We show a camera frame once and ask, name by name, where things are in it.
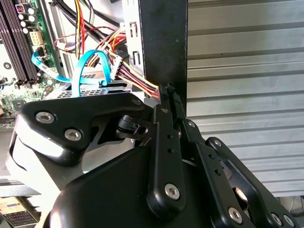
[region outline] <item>ram slot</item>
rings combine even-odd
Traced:
[[[0,0],[0,2],[4,5],[4,10],[6,12],[6,16],[8,17],[9,26],[13,31],[13,36],[19,47],[22,61],[26,67],[25,70],[27,72],[28,80],[36,80],[38,76],[37,76],[37,70],[31,62],[32,51],[30,49],[30,45],[29,42],[27,41],[26,36],[22,32],[22,27],[17,17],[15,6],[12,3],[12,1]]]
[[[4,10],[2,8],[2,5],[0,5],[0,34],[3,40],[3,44],[6,48],[9,58],[11,59],[18,80],[25,81],[27,80],[26,72],[23,64],[20,61],[20,56],[16,49],[16,43],[14,43],[14,39],[7,26],[8,22],[5,20],[5,18],[6,17]]]

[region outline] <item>corrugated metal surface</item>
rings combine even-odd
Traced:
[[[304,0],[190,0],[188,117],[276,196],[304,195]]]

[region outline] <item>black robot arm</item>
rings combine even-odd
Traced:
[[[19,139],[74,166],[105,143],[135,140],[131,150],[69,183],[45,227],[299,227],[220,139],[201,137],[173,87],[160,86],[159,99],[154,108],[128,93],[23,107],[11,154]]]

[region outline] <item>yellow wire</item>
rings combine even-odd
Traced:
[[[132,82],[132,81],[130,81],[130,80],[124,78],[124,77],[121,77],[120,75],[117,75],[117,76],[118,76],[120,79],[122,79],[122,80],[124,80],[124,81],[130,83],[131,85],[134,85],[134,86],[140,88],[140,89],[143,90],[147,95],[152,96],[151,93],[149,93],[147,90],[145,90],[145,89],[144,89],[143,87],[141,87],[139,84],[136,84],[136,83],[134,83],[134,82]]]
[[[133,73],[133,75],[138,77],[140,80],[144,81],[146,84],[152,86],[153,88],[158,89],[157,85],[154,85],[151,82],[149,82],[148,80],[146,80],[143,76],[141,76],[139,73],[137,73],[132,67],[130,67],[130,65],[127,62],[123,61],[123,64],[131,71],[131,73]]]
[[[78,22],[77,22],[77,33],[76,33],[76,36],[77,36],[77,43],[75,44],[76,46],[76,55],[79,56],[79,48],[78,48],[78,43],[80,42],[79,41],[79,38],[80,38],[80,5],[79,5],[79,2],[77,0],[75,0],[75,3],[76,3],[76,7],[77,7],[77,18],[78,18]]]
[[[121,27],[119,27],[119,28],[116,30],[116,32],[109,38],[109,40],[108,40],[104,45],[102,45],[102,46],[100,47],[100,50],[104,51],[104,49],[108,46],[108,47],[109,47],[109,50],[110,50],[110,51],[109,51],[110,54],[112,54],[113,56],[116,57],[117,55],[114,54],[114,53],[111,51],[111,47],[109,46],[109,43],[114,39],[115,36],[117,36],[117,35],[120,33],[120,30],[121,30]],[[89,61],[88,66],[91,67],[97,59],[98,59],[98,56],[97,56],[97,55],[94,56],[94,57]]]

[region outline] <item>motherboard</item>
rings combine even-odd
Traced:
[[[45,65],[57,69],[38,1],[0,3],[0,129],[7,129],[25,103],[43,99],[60,84],[30,62],[38,51]]]

